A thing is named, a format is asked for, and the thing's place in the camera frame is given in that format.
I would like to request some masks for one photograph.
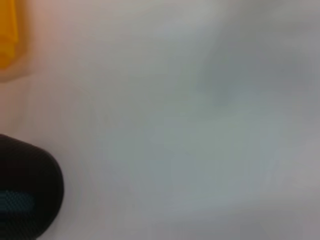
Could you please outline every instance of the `black object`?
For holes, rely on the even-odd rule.
[[[57,161],[46,151],[0,134],[0,239],[34,240],[56,218],[64,196]]]

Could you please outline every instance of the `white surface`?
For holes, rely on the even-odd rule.
[[[264,239],[211,226],[278,193],[301,228],[262,214],[268,237],[318,239],[297,211],[320,184],[316,1],[28,4],[33,74],[1,85],[0,127],[62,167],[42,240]]]

